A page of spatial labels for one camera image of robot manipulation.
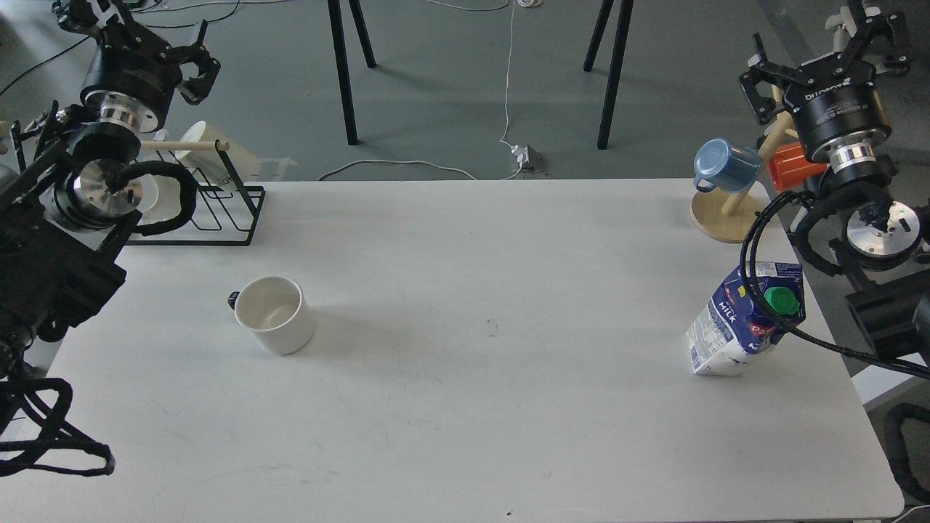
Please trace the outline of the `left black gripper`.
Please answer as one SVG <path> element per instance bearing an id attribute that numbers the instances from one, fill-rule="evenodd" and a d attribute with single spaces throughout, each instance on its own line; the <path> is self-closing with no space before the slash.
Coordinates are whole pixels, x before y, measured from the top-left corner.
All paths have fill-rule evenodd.
<path id="1" fill-rule="evenodd" d="M 201 20 L 192 43 L 170 46 L 144 26 L 108 25 L 126 23 L 129 9 L 122 1 L 53 1 L 52 13 L 60 29 L 97 43 L 80 102 L 99 110 L 110 93 L 133 99 L 142 111 L 142 133 L 165 126 L 176 87 L 185 102 L 200 104 L 222 69 L 205 43 L 207 20 Z M 182 80 L 184 64 L 193 64 L 196 76 Z"/>

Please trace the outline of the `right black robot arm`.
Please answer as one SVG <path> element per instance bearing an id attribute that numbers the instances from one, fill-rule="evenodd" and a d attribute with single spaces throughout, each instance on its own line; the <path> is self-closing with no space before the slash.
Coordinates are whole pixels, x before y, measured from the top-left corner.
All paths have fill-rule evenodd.
<path id="1" fill-rule="evenodd" d="M 884 370 L 928 378 L 928 271 L 886 283 L 869 278 L 909 261 L 928 242 L 928 208 L 897 202 L 890 183 L 897 167 L 875 149 L 892 132 L 875 90 L 876 67 L 865 60 L 875 38 L 887 40 L 881 70 L 904 74 L 910 66 L 910 40 L 900 11 L 884 15 L 850 1 L 839 27 L 846 32 L 833 52 L 798 67 L 768 59 L 754 34 L 755 54 L 740 85 L 759 123 L 787 116 L 794 123 L 805 159 L 827 166 L 801 191 L 781 192 L 755 216 L 740 249 L 738 274 L 748 297 L 778 328 L 801 340 Z M 846 304 L 870 351 L 815 338 L 789 325 L 763 300 L 756 252 L 768 222 L 786 205 L 804 210 L 788 241 L 801 258 L 828 277 L 843 275 L 852 287 Z"/>

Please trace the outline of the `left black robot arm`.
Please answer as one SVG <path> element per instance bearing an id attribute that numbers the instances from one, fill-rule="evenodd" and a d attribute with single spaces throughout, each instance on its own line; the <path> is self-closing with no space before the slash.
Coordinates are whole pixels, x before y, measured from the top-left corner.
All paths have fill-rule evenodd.
<path id="1" fill-rule="evenodd" d="M 94 40 L 79 102 L 53 103 L 28 132 L 30 165 L 2 170 L 2 424 L 24 413 L 32 439 L 2 443 L 2 474 L 25 470 L 112 474 L 107 445 L 67 423 L 72 386 L 33 376 L 25 353 L 35 340 L 62 340 L 99 314 L 124 284 L 116 264 L 131 235 L 179 229 L 195 214 L 199 183 L 178 163 L 140 161 L 142 134 L 165 126 L 175 93 L 199 104 L 220 62 L 196 39 L 173 46 L 120 1 L 56 1 L 66 32 Z"/>

